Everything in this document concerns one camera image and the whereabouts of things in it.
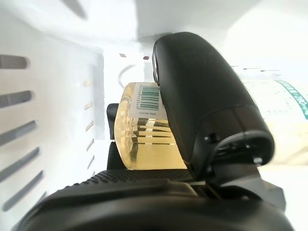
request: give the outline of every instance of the textured rubber surface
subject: textured rubber surface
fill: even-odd
[[[186,169],[162,169],[162,170],[106,170],[91,177],[87,183],[115,183],[115,182],[129,182],[140,180],[153,179],[169,179],[172,181],[191,181],[193,178]]]

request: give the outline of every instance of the barcode label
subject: barcode label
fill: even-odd
[[[129,115],[133,118],[167,119],[156,83],[136,83]]]
[[[140,86],[137,97],[137,109],[159,110],[159,87]]]

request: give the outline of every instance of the white wall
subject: white wall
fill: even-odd
[[[44,192],[50,194],[86,180],[96,170],[95,160],[89,170],[87,167],[97,143],[86,151],[95,138],[95,127],[85,131],[92,120],[96,123],[95,107],[84,110],[85,104],[93,101],[93,87],[84,87],[83,82],[98,79],[103,93],[103,58],[74,43],[46,36],[3,12],[0,31],[0,54],[24,56],[30,62],[25,70],[0,69],[0,95],[24,90],[34,94],[29,102],[0,108],[0,134],[37,122],[34,131],[0,146],[0,173],[40,147],[38,157],[0,182],[0,230],[6,231]],[[5,203],[42,170],[43,178],[35,187],[5,211]]]

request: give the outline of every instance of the barcode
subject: barcode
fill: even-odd
[[[140,85],[137,97],[137,109],[159,110],[159,87]]]

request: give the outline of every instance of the black rubber grip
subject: black rubber grip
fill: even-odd
[[[196,178],[215,161],[260,157],[262,165],[272,158],[273,138],[257,106],[208,42],[188,32],[161,37],[154,45],[153,62],[169,126]],[[238,150],[232,157],[231,148]]]

